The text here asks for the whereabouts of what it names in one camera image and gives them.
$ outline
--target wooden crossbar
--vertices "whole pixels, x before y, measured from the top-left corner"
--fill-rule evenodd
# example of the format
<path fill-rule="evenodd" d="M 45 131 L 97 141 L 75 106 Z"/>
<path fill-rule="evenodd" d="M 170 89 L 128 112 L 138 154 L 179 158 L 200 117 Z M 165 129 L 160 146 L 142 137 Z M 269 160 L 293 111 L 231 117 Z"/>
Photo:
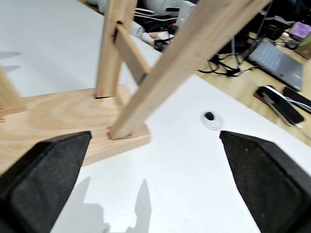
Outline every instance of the wooden crossbar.
<path fill-rule="evenodd" d="M 114 44 L 130 69 L 134 80 L 140 85 L 149 74 L 150 68 L 122 23 L 116 25 Z"/>

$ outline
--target silver laptop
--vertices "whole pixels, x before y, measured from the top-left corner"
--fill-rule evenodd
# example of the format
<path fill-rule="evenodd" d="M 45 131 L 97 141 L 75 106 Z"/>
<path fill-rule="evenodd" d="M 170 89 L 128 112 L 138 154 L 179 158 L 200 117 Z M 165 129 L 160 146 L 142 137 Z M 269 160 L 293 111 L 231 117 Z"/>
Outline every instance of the silver laptop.
<path fill-rule="evenodd" d="M 303 65 L 273 44 L 262 41 L 247 60 L 285 85 L 301 91 Z"/>

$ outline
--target small black object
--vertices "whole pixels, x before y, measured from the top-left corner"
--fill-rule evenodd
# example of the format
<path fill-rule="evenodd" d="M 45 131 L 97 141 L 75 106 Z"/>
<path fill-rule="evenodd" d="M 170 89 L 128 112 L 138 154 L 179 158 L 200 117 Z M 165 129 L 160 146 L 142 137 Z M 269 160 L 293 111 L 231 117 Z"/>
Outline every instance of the small black object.
<path fill-rule="evenodd" d="M 204 116 L 205 116 L 208 120 L 214 120 L 214 119 L 215 119 L 214 114 L 211 113 L 211 112 L 205 113 Z"/>
<path fill-rule="evenodd" d="M 295 50 L 298 48 L 299 43 L 295 40 L 289 40 L 285 43 L 285 47 L 290 49 L 290 50 Z"/>
<path fill-rule="evenodd" d="M 90 131 L 38 142 L 0 176 L 0 232 L 49 233 L 76 183 Z"/>
<path fill-rule="evenodd" d="M 222 131 L 237 189 L 261 233 L 311 232 L 311 177 L 276 144 Z"/>
<path fill-rule="evenodd" d="M 283 95 L 294 100 L 294 101 L 297 101 L 299 103 L 303 103 L 303 104 L 306 104 L 307 106 L 309 106 L 311 108 L 311 101 L 309 99 L 307 99 L 306 97 L 298 94 L 297 92 L 291 90 L 290 88 L 288 87 L 285 87 L 283 89 Z M 305 106 L 302 106 L 300 104 L 297 104 L 297 103 L 292 103 L 293 105 L 297 106 L 298 108 L 304 110 L 305 112 L 311 114 L 311 110 L 308 109 L 307 107 Z"/>
<path fill-rule="evenodd" d="M 270 86 L 261 86 L 256 93 L 287 125 L 296 125 L 305 120 L 282 94 L 273 90 Z"/>

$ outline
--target white table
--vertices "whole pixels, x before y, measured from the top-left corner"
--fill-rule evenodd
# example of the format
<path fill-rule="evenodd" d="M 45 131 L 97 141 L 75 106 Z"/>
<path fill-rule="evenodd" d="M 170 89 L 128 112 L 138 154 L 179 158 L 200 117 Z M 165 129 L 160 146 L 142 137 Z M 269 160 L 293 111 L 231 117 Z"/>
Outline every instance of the white table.
<path fill-rule="evenodd" d="M 22 53 L 0 60 L 20 66 L 8 75 L 22 96 L 94 87 L 101 15 L 76 0 L 1 0 L 0 22 L 0 52 Z M 153 65 L 161 54 L 135 41 Z M 121 82 L 136 89 L 125 67 Z M 206 110 L 224 130 L 276 142 L 311 175 L 308 146 L 193 75 L 148 119 L 150 144 L 81 169 L 52 232 L 258 233 Z"/>

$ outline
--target wooden plank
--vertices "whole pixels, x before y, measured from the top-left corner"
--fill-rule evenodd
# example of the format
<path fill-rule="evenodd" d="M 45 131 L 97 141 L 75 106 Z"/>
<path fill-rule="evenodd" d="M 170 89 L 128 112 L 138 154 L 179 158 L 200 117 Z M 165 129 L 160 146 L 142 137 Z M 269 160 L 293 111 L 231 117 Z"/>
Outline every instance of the wooden plank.
<path fill-rule="evenodd" d="M 116 26 L 115 46 L 130 69 L 134 80 L 140 85 L 147 74 L 149 74 L 150 68 L 145 58 L 140 54 L 129 32 L 122 24 L 117 24 Z"/>
<path fill-rule="evenodd" d="M 125 137 L 142 125 L 204 60 L 210 59 L 268 2 L 200 1 L 114 123 L 111 138 Z"/>
<path fill-rule="evenodd" d="M 91 130 L 83 165 L 147 144 L 150 140 L 146 126 L 122 140 L 110 140 L 107 132 L 120 109 L 128 102 L 130 92 L 118 86 L 115 98 L 95 100 L 94 89 L 48 94 L 24 98 L 27 111 L 5 117 L 0 123 L 0 174 L 38 141 L 57 135 Z"/>
<path fill-rule="evenodd" d="M 0 116 L 21 111 L 24 111 L 21 97 L 0 66 Z"/>
<path fill-rule="evenodd" d="M 112 38 L 117 21 L 122 21 L 126 28 L 131 28 L 137 0 L 108 0 L 106 4 L 97 84 L 94 93 L 96 98 L 116 95 L 122 59 L 113 45 Z"/>

